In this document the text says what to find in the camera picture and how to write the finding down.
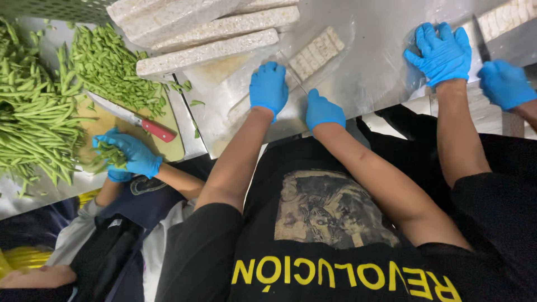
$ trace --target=black t-shirt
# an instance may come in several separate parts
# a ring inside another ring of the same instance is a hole
[[[311,138],[267,151],[243,217],[229,205],[209,204],[170,228],[157,301],[505,301],[510,295],[498,270],[467,250],[413,247]]]

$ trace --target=pile of green beans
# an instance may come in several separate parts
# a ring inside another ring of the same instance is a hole
[[[75,29],[70,61],[84,87],[134,111],[148,108],[154,119],[165,114],[169,88],[136,75],[136,62],[146,58],[146,52],[133,54],[125,48],[110,24]]]
[[[21,197],[39,179],[36,166],[55,185],[58,179],[72,184],[77,150],[85,145],[79,122],[94,121],[74,117],[74,95],[82,82],[71,85],[75,72],[66,62],[65,46],[57,51],[56,81],[40,65],[38,52],[23,45],[13,26],[0,18],[0,174],[23,180]]]
[[[92,166],[96,166],[101,162],[106,161],[95,173],[105,171],[107,166],[114,166],[118,169],[127,170],[127,157],[117,146],[99,141],[97,148],[91,148],[91,150],[99,154],[91,161]]]

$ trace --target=black shirt sleeve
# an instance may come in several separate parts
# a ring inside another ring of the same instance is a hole
[[[237,239],[238,210],[208,204],[168,230],[156,301],[225,301],[229,296]]]
[[[459,179],[452,198],[483,230],[518,283],[537,293],[537,188],[517,177],[483,173]]]

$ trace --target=kitchen knife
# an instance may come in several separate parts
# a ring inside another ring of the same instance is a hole
[[[299,77],[295,74],[295,71],[293,70],[293,68],[290,68],[290,67],[289,67],[289,59],[288,59],[288,58],[285,56],[285,54],[284,54],[283,52],[281,52],[281,51],[278,51],[278,53],[276,54],[276,56],[278,56],[278,54],[281,55],[281,56],[284,58],[284,60],[286,61],[284,65],[286,66],[286,70],[287,70],[287,72],[291,75],[291,77],[293,78],[293,80],[295,80],[296,83],[300,86],[300,88],[302,89],[302,91],[304,91],[304,93],[305,93],[306,95],[308,95],[308,93],[306,92],[306,90],[304,89],[304,87],[302,86],[302,84],[300,83],[300,81],[299,81]]]
[[[86,91],[86,95],[97,105],[104,110],[113,114],[114,116],[132,124],[134,126],[142,127],[144,130],[149,131],[152,135],[160,138],[165,142],[172,141],[177,135],[163,126],[150,121],[148,119],[142,119],[138,117],[134,112],[127,110],[119,105],[116,105],[109,100],[94,94],[91,91]]]
[[[481,31],[479,21],[477,20],[477,17],[475,15],[472,15],[471,19],[474,23],[474,33],[477,43],[477,49],[479,51],[479,55],[481,56],[481,61],[483,61],[483,63],[490,62],[491,57],[489,47],[487,47],[487,43],[485,42],[485,37],[483,36],[483,32]]]

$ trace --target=red knife handle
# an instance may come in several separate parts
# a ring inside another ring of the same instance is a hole
[[[165,142],[172,141],[177,135],[148,119],[142,120],[142,128]]]

